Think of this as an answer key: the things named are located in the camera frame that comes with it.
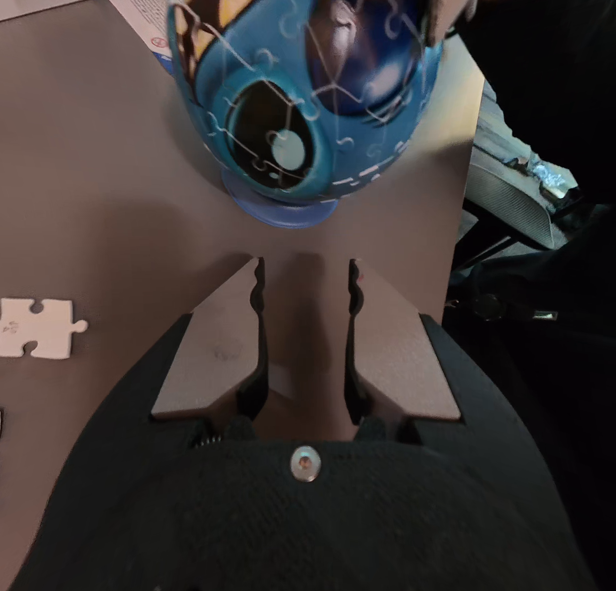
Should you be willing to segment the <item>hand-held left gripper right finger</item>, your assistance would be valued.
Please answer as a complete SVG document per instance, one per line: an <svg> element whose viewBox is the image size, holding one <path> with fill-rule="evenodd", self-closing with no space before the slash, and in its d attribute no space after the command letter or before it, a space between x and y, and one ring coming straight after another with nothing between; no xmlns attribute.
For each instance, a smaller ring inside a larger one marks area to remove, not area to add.
<svg viewBox="0 0 616 591"><path fill-rule="evenodd" d="M355 426L463 418L415 305L363 260L349 262L344 401Z"/></svg>

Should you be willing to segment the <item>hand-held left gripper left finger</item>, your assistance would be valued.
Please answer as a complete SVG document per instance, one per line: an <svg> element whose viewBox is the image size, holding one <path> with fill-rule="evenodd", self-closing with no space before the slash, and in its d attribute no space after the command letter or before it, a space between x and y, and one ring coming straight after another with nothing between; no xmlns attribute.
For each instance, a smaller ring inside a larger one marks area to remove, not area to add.
<svg viewBox="0 0 616 591"><path fill-rule="evenodd" d="M269 393L265 263L253 258L190 314L158 398L157 420L254 419Z"/></svg>

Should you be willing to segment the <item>blue plastic ball stand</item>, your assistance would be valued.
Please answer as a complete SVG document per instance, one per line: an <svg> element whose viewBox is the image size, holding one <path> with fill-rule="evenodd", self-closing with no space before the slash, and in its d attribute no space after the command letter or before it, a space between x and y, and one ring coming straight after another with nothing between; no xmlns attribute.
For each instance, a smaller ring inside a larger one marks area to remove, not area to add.
<svg viewBox="0 0 616 591"><path fill-rule="evenodd" d="M280 202L251 189L238 175L223 169L222 184L228 195L249 216L266 225L280 229L307 229L329 218L339 200L323 202Z"/></svg>

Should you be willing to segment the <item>blue puzzle ball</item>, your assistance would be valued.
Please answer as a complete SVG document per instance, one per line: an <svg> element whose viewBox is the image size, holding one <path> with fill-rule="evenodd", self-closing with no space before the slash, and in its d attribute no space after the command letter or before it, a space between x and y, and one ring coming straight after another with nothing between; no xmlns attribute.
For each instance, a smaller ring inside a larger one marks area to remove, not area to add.
<svg viewBox="0 0 616 591"><path fill-rule="evenodd" d="M169 0L175 82L205 148L289 205L360 191L408 148L442 45L427 0Z"/></svg>

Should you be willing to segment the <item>white puzzle piece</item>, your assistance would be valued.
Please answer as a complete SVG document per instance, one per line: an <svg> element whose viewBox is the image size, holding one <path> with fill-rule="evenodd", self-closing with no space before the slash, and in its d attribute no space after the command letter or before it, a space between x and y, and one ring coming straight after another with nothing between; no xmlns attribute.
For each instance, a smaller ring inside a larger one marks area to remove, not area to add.
<svg viewBox="0 0 616 591"><path fill-rule="evenodd" d="M34 299L1 299L1 357L22 357L25 346L35 343L32 357L68 359L73 335L84 333L88 322L73 320L73 303L69 300L44 299L38 313L33 312L34 305Z"/></svg>

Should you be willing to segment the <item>grey mesh office chair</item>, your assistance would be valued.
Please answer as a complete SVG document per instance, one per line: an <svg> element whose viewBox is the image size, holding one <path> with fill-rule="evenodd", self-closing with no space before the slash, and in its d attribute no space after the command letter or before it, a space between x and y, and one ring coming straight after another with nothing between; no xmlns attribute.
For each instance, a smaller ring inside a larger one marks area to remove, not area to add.
<svg viewBox="0 0 616 591"><path fill-rule="evenodd" d="M463 202L475 221L456 244L451 271L465 271L514 244L554 249L556 222L582 202L570 171L544 161L513 135L485 81Z"/></svg>

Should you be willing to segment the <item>white instruction sheet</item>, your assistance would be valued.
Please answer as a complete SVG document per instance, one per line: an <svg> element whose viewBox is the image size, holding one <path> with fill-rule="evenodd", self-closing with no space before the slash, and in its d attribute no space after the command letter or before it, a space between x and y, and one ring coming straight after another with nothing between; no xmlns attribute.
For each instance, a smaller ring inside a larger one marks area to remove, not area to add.
<svg viewBox="0 0 616 591"><path fill-rule="evenodd" d="M110 0L170 74L178 67L187 73L193 65L190 60L190 35L195 17L187 7L188 1Z"/></svg>

